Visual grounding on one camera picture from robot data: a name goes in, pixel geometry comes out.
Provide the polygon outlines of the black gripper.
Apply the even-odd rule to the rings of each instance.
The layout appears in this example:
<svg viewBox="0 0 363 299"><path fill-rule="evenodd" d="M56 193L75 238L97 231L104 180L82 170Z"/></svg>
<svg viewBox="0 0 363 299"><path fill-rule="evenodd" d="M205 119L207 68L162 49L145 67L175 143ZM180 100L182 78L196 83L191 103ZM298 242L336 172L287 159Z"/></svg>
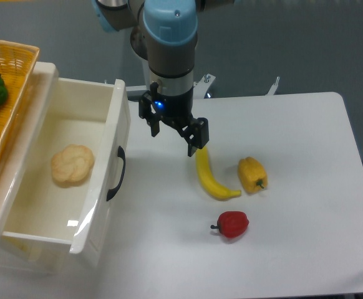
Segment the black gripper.
<svg viewBox="0 0 363 299"><path fill-rule="evenodd" d="M160 122L176 130L181 137L186 137L188 156L192 157L198 149L203 149L209 142L209 124L206 118L194 118L191 112L193 106L193 91L181 95L161 95L159 84L150 84L138 102L138 115L146 120L151 136L160 132Z"/></svg>

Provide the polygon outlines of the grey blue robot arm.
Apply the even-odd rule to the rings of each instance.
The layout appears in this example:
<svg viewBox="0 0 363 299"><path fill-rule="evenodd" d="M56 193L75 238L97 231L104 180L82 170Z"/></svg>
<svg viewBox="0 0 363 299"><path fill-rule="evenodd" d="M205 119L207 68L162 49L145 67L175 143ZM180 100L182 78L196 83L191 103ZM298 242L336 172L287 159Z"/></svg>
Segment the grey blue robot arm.
<svg viewBox="0 0 363 299"><path fill-rule="evenodd" d="M148 64L147 91L138 104L152 136L160 122L173 128L188 144L188 156L209 141L206 118L194 118L193 69L198 42L199 12L228 1L92 1L106 31L132 28L141 37L135 53Z"/></svg>

